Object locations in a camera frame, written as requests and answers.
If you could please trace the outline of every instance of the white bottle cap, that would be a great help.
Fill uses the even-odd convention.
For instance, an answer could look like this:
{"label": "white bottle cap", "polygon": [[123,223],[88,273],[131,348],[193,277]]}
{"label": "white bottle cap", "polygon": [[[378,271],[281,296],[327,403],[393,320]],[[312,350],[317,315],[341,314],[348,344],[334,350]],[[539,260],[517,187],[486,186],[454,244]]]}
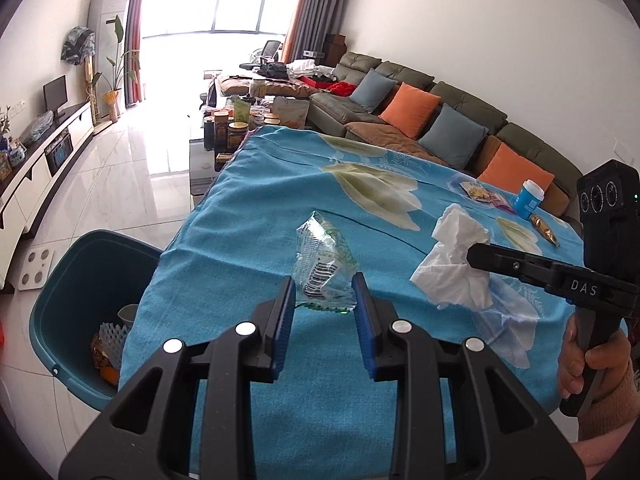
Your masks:
{"label": "white bottle cap", "polygon": [[525,181],[525,183],[522,184],[522,187],[527,191],[529,191],[538,200],[540,200],[540,202],[542,202],[545,199],[545,192],[538,184],[533,182],[533,180]]}

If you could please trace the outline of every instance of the human hand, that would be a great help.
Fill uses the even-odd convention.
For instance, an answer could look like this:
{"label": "human hand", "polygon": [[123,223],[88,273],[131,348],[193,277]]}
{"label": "human hand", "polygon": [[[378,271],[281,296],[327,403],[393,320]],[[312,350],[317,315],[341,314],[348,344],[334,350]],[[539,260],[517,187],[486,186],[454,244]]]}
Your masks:
{"label": "human hand", "polygon": [[585,364],[592,370],[606,370],[595,399],[603,399],[618,387],[625,376],[631,357],[631,344],[622,330],[617,330],[604,345],[586,354],[580,350],[575,337],[578,333],[575,315],[567,321],[562,349],[558,356],[558,391],[563,399],[577,395],[584,387],[582,372]]}

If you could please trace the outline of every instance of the sofa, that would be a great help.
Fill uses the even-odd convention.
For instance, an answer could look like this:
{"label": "sofa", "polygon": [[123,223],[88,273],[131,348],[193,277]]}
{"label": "sofa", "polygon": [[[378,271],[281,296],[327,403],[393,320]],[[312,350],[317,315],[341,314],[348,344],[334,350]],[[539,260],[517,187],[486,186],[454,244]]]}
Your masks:
{"label": "sofa", "polygon": [[401,83],[427,91],[440,97],[440,105],[429,118],[418,139],[429,131],[442,106],[449,105],[488,130],[486,139],[478,146],[462,170],[463,173],[473,177],[479,176],[488,167],[500,145],[506,143],[517,154],[554,175],[540,207],[569,222],[578,234],[582,233],[576,196],[576,184],[582,173],[567,158],[523,127],[509,122],[505,112],[446,82],[434,83],[433,76],[409,67],[348,52],[338,63],[334,75],[340,81],[359,85],[372,69],[398,82],[373,113],[367,112],[348,97],[320,92],[310,98],[308,120],[312,126],[324,134],[381,146],[448,166],[444,160],[424,149],[417,140],[408,138],[380,118],[380,114],[392,101]]}

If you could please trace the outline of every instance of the forearm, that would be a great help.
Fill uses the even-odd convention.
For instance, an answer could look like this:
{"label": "forearm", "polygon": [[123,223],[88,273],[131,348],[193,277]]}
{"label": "forearm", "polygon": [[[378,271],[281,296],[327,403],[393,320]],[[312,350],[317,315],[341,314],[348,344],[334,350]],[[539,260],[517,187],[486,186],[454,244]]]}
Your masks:
{"label": "forearm", "polygon": [[640,415],[640,393],[634,383],[631,361],[620,385],[589,411],[578,417],[578,439],[587,440],[616,430]]}

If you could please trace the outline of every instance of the barcode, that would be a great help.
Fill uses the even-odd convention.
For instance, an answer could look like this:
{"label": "barcode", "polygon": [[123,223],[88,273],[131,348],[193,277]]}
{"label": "barcode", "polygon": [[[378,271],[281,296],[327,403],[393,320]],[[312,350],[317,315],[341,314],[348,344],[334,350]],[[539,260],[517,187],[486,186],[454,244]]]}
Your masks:
{"label": "barcode", "polygon": [[316,263],[302,290],[305,291],[309,298],[323,300],[324,294],[320,291],[320,288],[334,275],[336,270],[338,270],[338,267],[334,264]]}

